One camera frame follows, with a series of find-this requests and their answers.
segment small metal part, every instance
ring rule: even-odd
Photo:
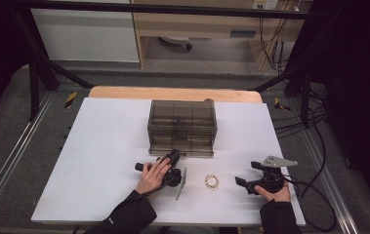
[[[179,193],[178,193],[178,196],[176,197],[176,200],[179,200],[179,197],[181,196],[182,194],[182,191],[184,190],[184,187],[185,187],[185,179],[186,179],[186,172],[187,172],[187,168],[184,169],[184,175],[182,176],[182,182],[181,182],[181,187],[179,188]]]
[[[281,168],[298,166],[298,163],[296,161],[286,160],[275,156],[267,156],[261,165],[268,168]]]
[[[215,184],[211,184],[209,183],[209,179],[213,178],[215,180]],[[209,174],[206,176],[205,178],[205,184],[206,184],[206,187],[208,187],[209,189],[217,189],[218,186],[219,186],[219,179],[217,176],[213,175],[213,174]]]

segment white cabinet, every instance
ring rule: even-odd
[[[32,14],[52,60],[139,62],[131,13],[33,9]]]

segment aluminum rail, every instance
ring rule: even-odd
[[[33,134],[37,130],[39,124],[41,123],[49,105],[54,96],[54,92],[49,92],[46,94],[40,104],[40,111],[35,116],[35,118],[26,125],[25,130],[23,131],[20,139],[6,160],[4,166],[0,170],[0,195],[5,188],[9,178],[11,177],[12,172],[17,166],[21,155],[28,146],[29,142],[32,139]]]
[[[223,16],[223,17],[241,17],[241,18],[263,18],[263,19],[322,20],[328,17],[328,14],[310,13],[310,12],[286,12],[274,10],[123,4],[123,3],[69,2],[69,1],[50,1],[50,0],[46,1],[12,0],[8,1],[7,4],[9,4],[9,6],[21,6],[32,9],[179,14],[179,15]]]
[[[294,113],[299,116],[301,107],[291,99],[289,99],[288,101]],[[302,135],[307,142],[309,156],[314,163],[315,168],[319,170],[321,168],[323,156],[317,146],[316,140],[309,129],[303,130]],[[357,234],[358,229],[354,223],[351,214],[349,213],[349,208],[347,207],[347,204],[343,199],[340,189],[338,188],[335,179],[331,176],[328,168],[325,167],[322,170],[319,179],[324,186],[327,198],[331,202],[331,206],[336,213],[337,220],[343,232],[345,234]]]

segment person's left hand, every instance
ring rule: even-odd
[[[169,172],[172,167],[170,163],[170,158],[160,158],[156,161],[154,165],[151,163],[145,163],[143,166],[142,177],[139,180],[139,183],[136,186],[136,191],[140,194],[149,192],[161,185],[161,181]]]

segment gray carpet floor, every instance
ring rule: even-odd
[[[116,66],[103,70],[85,69],[85,66],[72,69],[84,80],[99,85],[235,90],[257,87],[274,75],[272,70],[267,73],[259,72],[254,65],[248,63],[251,55],[247,43],[205,39],[193,39],[191,42],[192,51],[186,51],[183,47],[168,45],[153,38],[150,41],[146,67],[142,69],[134,66],[127,69]],[[62,83],[60,89],[53,92],[51,104],[42,122],[0,195],[0,228],[4,228],[5,233],[17,230],[18,233],[72,231],[73,226],[44,225],[30,221],[35,209],[34,201],[41,196],[60,156],[65,136],[70,132],[83,98],[89,94],[89,90],[81,89],[65,78],[59,76],[59,79]],[[30,113],[28,81],[28,70],[26,68],[19,70],[0,100],[0,170],[28,123]],[[298,167],[289,168],[290,175],[301,181],[309,181],[315,175],[316,168],[310,159],[307,142],[301,131],[303,127],[279,129],[298,123],[295,111],[274,106],[275,98],[280,99],[281,105],[290,108],[293,108],[290,106],[292,103],[299,102],[299,97],[286,98],[282,93],[284,87],[285,84],[281,82],[269,91],[263,92],[262,97],[268,105],[284,157],[299,163]],[[316,92],[324,93],[322,86],[313,84],[313,87]],[[70,108],[64,108],[72,91],[78,92],[77,97]],[[310,103],[312,109],[319,105],[318,101]],[[346,167],[346,159],[330,123],[321,121],[317,127],[327,149],[326,167],[335,179],[359,233],[370,233],[370,190],[358,170]],[[315,128],[311,128],[310,131],[321,147]],[[319,180],[314,185],[325,193]],[[307,218],[319,227],[329,227],[333,222],[334,217],[328,205],[312,190],[304,198],[303,211]],[[302,230],[305,233],[320,233],[311,225],[302,227]],[[258,228],[243,229],[243,233],[258,231]],[[145,233],[157,233],[157,230],[149,227]],[[169,230],[169,233],[218,233],[218,230],[175,227]],[[337,224],[332,233],[343,233],[343,230]]]

